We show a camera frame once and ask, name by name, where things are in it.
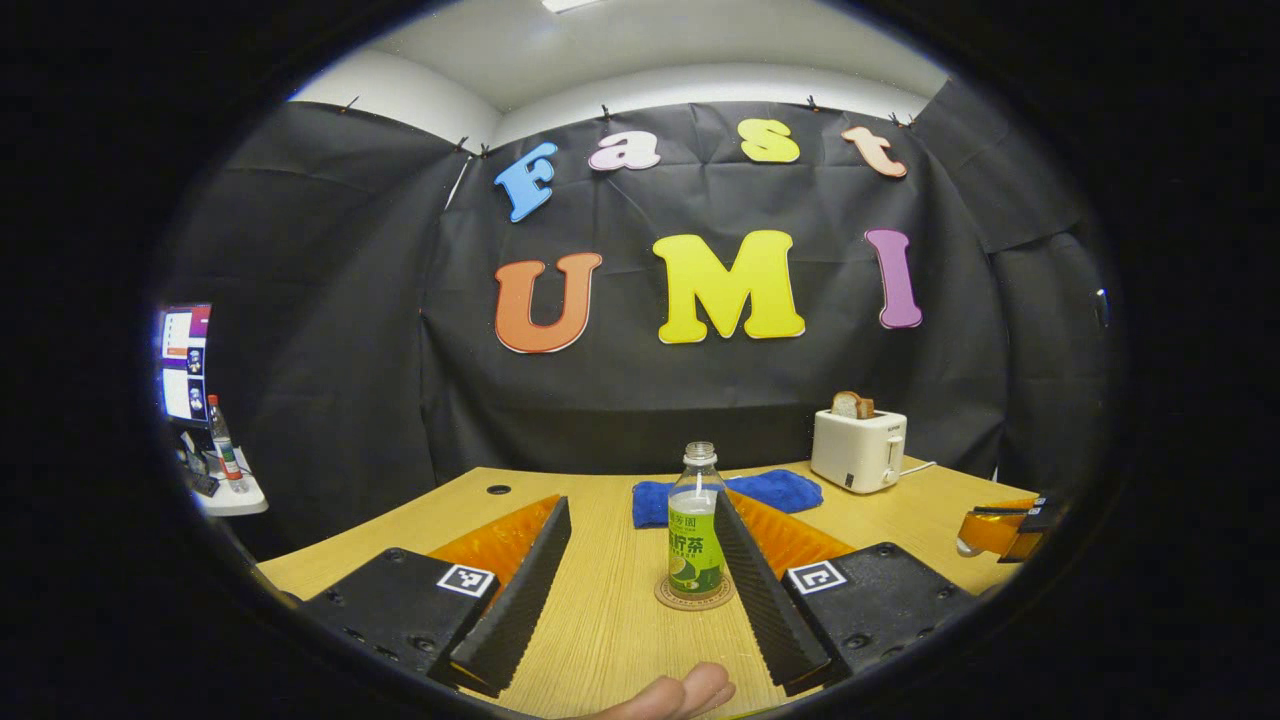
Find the white wall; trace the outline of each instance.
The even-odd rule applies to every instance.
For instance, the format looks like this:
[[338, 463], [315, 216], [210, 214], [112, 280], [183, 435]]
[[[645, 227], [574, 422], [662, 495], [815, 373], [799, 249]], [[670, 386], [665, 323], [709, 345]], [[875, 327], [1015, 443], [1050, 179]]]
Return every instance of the white wall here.
[[[945, 78], [938, 81], [938, 87]], [[425, 129], [445, 140], [468, 137], [463, 147], [498, 147], [602, 114], [680, 102], [755, 100], [804, 104], [809, 95], [823, 108], [854, 110], [904, 122], [929, 97], [876, 81], [785, 65], [745, 63], [663, 68], [611, 78], [544, 97], [507, 114], [458, 83], [378, 50], [355, 53], [335, 63], [291, 100], [347, 105]]]
[[502, 119], [493, 105], [461, 85], [417, 63], [376, 50], [361, 50], [334, 63], [298, 90], [291, 101], [328, 102], [399, 120], [480, 152], [493, 145]]
[[607, 105], [611, 113], [732, 100], [803, 105], [810, 95], [823, 108], [855, 110], [879, 118], [896, 113], [902, 122], [908, 115], [919, 114], [929, 101], [879, 82], [812, 68], [748, 63], [687, 65], [593, 82], [530, 102], [503, 115], [490, 145], [499, 146], [548, 128], [598, 118], [600, 105]]

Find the letter m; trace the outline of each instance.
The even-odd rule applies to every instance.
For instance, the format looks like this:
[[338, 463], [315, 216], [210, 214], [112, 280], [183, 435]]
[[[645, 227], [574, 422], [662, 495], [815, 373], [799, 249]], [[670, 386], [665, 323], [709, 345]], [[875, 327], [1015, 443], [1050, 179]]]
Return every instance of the letter m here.
[[658, 328], [666, 343], [701, 342], [707, 323], [698, 319], [694, 299], [707, 310], [721, 337], [731, 337], [751, 299], [751, 316], [742, 329], [748, 337], [804, 334], [804, 318], [791, 297], [787, 250], [791, 236], [781, 231], [755, 231], [742, 238], [726, 270], [696, 234], [673, 234], [653, 243], [654, 255], [667, 263], [667, 323]]

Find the white shelf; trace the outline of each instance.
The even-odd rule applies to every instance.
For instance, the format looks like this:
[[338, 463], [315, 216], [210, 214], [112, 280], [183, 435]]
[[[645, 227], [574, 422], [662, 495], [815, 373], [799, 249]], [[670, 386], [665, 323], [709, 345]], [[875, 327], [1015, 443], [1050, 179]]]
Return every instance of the white shelf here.
[[218, 518], [266, 512], [266, 496], [262, 493], [262, 488], [257, 486], [257, 479], [250, 473], [248, 462], [244, 461], [244, 454], [238, 447], [236, 448], [236, 460], [239, 462], [242, 479], [248, 486], [248, 492], [233, 491], [227, 475], [221, 470], [214, 470], [209, 473], [211, 478], [218, 480], [218, 489], [214, 492], [214, 497], [191, 491], [191, 495], [196, 496], [205, 512]]

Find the ceiling light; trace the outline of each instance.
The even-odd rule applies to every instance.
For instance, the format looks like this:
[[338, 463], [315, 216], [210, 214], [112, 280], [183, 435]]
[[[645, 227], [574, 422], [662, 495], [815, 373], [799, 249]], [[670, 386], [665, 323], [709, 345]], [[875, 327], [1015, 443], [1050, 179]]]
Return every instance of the ceiling light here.
[[553, 13], [563, 13], [564, 10], [572, 10], [573, 8], [581, 8], [582, 5], [590, 5], [591, 3], [599, 3], [600, 0], [543, 0], [543, 6]]

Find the letter u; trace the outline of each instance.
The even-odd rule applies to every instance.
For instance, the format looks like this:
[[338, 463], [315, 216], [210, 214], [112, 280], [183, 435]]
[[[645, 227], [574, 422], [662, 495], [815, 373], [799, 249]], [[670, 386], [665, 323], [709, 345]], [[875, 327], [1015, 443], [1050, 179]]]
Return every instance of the letter u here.
[[498, 314], [494, 331], [498, 341], [516, 352], [556, 352], [564, 350], [582, 336], [591, 310], [591, 274], [603, 263], [595, 252], [566, 255], [556, 263], [564, 273], [564, 309], [559, 320], [535, 325], [530, 311], [534, 302], [534, 281], [545, 264], [524, 260], [498, 268]]

